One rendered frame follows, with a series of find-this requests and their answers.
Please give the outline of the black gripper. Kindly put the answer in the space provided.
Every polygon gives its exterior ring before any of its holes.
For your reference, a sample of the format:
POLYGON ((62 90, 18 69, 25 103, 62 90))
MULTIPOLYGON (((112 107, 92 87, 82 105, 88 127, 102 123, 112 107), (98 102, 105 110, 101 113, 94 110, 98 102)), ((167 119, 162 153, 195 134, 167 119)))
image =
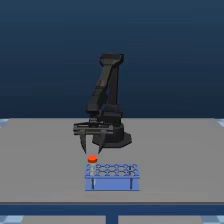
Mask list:
POLYGON ((73 132, 75 135, 80 134, 80 143, 83 148, 84 153, 86 154, 86 134, 101 134, 99 141, 99 150, 98 154, 101 153, 105 140, 106 133, 112 134, 114 132, 114 127, 112 124, 100 123, 100 122, 83 122, 75 123, 73 125, 73 132))

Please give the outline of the clear orange-capped centrifuge tube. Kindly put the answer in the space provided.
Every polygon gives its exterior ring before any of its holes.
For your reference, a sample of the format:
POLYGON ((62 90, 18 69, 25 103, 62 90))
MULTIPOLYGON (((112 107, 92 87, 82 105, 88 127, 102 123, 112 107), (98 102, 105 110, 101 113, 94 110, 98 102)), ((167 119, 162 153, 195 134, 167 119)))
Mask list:
POLYGON ((91 176, 91 189, 94 189, 96 180, 94 176, 96 175, 96 165, 98 162, 98 157, 96 155, 89 155, 88 156, 88 163, 89 163, 89 175, 91 176))

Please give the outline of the blue test tube rack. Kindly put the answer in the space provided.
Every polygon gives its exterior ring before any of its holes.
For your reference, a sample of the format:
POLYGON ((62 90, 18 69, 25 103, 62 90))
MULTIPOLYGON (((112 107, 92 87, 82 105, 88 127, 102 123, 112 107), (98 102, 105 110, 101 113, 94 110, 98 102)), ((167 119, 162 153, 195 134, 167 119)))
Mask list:
POLYGON ((91 189, 89 164, 86 165, 84 178, 86 191, 139 190, 140 173, 137 164, 97 164, 94 189, 91 189))

